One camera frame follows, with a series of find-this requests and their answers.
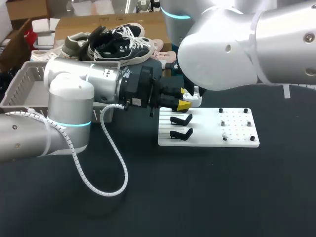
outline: red object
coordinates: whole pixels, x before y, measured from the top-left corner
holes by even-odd
[[[38,35],[33,32],[33,29],[29,29],[28,31],[24,32],[24,38],[26,43],[28,43],[28,45],[30,46],[30,51],[32,50],[36,50],[33,47],[33,44],[35,43],[36,39],[38,38]]]

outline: shoe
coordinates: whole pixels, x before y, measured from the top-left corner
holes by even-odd
[[[33,50],[31,53],[30,60],[34,62],[42,62],[42,61],[48,61],[51,58],[57,58],[61,54],[61,49],[62,49],[62,46],[51,49],[49,51]]]
[[[61,50],[61,56],[64,58],[70,58],[78,60],[81,54],[81,48],[88,42],[90,33],[80,32],[73,36],[67,36],[65,43]]]
[[[151,39],[121,37],[109,44],[95,48],[96,61],[119,61],[121,66],[145,62],[155,50]]]
[[[162,64],[162,69],[165,68],[166,63],[173,63],[177,60],[177,56],[175,52],[154,52],[152,58],[158,60]]]
[[[138,0],[137,1],[138,12],[150,12],[151,0]]]
[[[151,0],[151,10],[161,11],[160,0]]]
[[[155,51],[160,52],[163,48],[163,41],[160,39],[153,39]]]
[[[87,56],[90,60],[94,61],[94,49],[102,45],[111,43],[117,38],[121,37],[144,37],[145,29],[142,25],[138,23],[128,23],[125,25],[118,26],[112,30],[103,32],[99,37],[96,37],[95,40],[92,40],[87,49]]]

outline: black table surface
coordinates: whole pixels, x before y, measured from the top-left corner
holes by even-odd
[[[251,108],[259,148],[158,146],[158,113],[115,111],[108,129],[129,172],[106,198],[71,156],[0,164],[0,236],[315,236],[316,92],[245,86],[207,92],[202,107]],[[123,170],[99,124],[79,154],[93,185],[116,191]]]

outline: black hook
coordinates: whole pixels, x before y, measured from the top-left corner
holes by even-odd
[[[182,141],[187,141],[189,137],[193,134],[193,128],[190,128],[186,134],[176,132],[176,131],[170,131],[170,137],[175,139],[180,139]]]
[[[176,125],[181,125],[181,126],[187,126],[189,122],[192,120],[193,115],[190,114],[186,120],[177,118],[177,117],[170,117],[171,124],[175,123]]]

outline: pink sneaker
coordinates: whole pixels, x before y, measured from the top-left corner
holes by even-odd
[[[177,56],[175,52],[157,52],[154,51],[154,54],[152,55],[152,58],[158,60],[162,64],[162,69],[165,68],[166,63],[173,63],[177,60]]]
[[[160,52],[163,48],[163,41],[160,39],[153,39],[153,43],[155,45],[155,50]]]

